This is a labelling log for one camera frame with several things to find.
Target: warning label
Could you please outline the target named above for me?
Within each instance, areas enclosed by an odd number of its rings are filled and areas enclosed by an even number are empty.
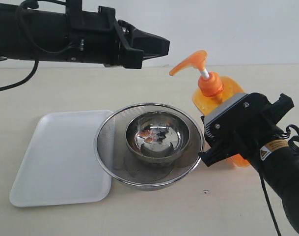
[[[265,144],[265,146],[262,146],[262,148],[259,150],[259,154],[261,156],[261,159],[264,161],[273,151],[288,146],[288,142],[283,139],[274,140]]]

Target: metal colander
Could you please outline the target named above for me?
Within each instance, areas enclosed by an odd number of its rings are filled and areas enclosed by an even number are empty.
[[[131,121],[154,111],[178,116],[190,133],[181,156],[172,165],[165,167],[146,165],[135,158],[127,146],[126,130]],[[157,190],[182,179],[198,165],[198,153],[203,149],[204,139],[198,125],[184,112],[165,104],[142,103],[111,114],[97,132],[94,146],[99,163],[114,179],[141,190]]]

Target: white table surface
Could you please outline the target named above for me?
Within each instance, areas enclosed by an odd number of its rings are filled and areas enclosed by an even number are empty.
[[[280,122],[299,126],[299,65],[208,67],[237,80],[248,92],[271,102],[281,93],[295,108]],[[258,174],[222,161],[203,163],[177,184],[141,192],[114,181],[110,194],[92,204],[16,208],[9,192],[35,126],[51,112],[109,109],[139,102],[162,102],[189,113],[198,72],[175,77],[170,68],[142,70],[39,69],[27,84],[0,92],[0,236],[272,236],[276,235]],[[0,69],[0,86],[22,79],[28,69]],[[284,236],[297,235],[281,200],[268,188]]]

